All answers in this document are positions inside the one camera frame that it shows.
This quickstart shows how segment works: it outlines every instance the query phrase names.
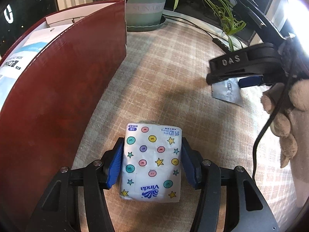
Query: metal bolt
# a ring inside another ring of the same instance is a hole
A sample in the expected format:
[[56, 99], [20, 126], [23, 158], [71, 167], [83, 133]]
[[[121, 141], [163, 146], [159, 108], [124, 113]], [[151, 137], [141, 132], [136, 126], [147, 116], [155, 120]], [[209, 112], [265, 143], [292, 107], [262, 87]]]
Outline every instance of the metal bolt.
[[203, 160], [202, 163], [203, 163], [204, 166], [210, 166], [211, 165], [211, 161], [208, 160], [208, 159]]
[[240, 173], [242, 173], [245, 169], [242, 166], [237, 166], [236, 170]]
[[102, 161], [100, 161], [99, 159], [96, 159], [93, 163], [94, 166], [98, 167], [102, 165]]
[[61, 172], [61, 173], [66, 173], [68, 170], [69, 170], [68, 167], [61, 167], [61, 168], [60, 168], [60, 172]]

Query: white package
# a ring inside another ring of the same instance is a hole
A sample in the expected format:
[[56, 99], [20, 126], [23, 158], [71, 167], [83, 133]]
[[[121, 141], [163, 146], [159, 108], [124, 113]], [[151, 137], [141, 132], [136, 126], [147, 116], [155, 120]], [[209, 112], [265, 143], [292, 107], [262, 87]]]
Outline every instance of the white package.
[[129, 123], [126, 128], [120, 197], [178, 202], [181, 181], [179, 127]]

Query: green flower pot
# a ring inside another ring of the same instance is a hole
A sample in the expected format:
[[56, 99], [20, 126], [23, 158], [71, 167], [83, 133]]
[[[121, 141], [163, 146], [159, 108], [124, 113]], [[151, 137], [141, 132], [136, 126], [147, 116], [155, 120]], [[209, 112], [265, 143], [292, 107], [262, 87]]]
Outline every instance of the green flower pot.
[[126, 22], [128, 27], [146, 27], [160, 23], [166, 0], [128, 0]]

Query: beige plush toy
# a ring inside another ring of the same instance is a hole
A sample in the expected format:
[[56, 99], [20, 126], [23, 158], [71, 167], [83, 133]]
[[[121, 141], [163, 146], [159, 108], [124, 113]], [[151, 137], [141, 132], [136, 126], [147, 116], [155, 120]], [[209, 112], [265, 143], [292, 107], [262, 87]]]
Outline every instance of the beige plush toy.
[[[261, 103], [269, 114], [283, 88], [278, 83], [263, 92]], [[270, 128], [280, 137], [281, 168], [290, 161], [297, 205], [302, 207], [309, 195], [309, 79], [299, 80], [292, 86]]]

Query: teal circle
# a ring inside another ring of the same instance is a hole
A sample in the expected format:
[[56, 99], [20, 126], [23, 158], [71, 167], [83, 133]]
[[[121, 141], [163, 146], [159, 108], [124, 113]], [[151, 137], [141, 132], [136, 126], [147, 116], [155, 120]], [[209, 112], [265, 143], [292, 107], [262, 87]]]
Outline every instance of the teal circle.
[[129, 165], [126, 166], [126, 171], [127, 171], [128, 173], [133, 173], [134, 170], [135, 170], [135, 167], [134, 167], [133, 165], [129, 164]]
[[163, 183], [163, 187], [170, 188], [173, 185], [173, 182], [171, 180], [167, 180]]
[[127, 143], [128, 143], [129, 145], [134, 144], [134, 142], [135, 142], [135, 138], [134, 138], [134, 137], [130, 136], [130, 137], [127, 138]]

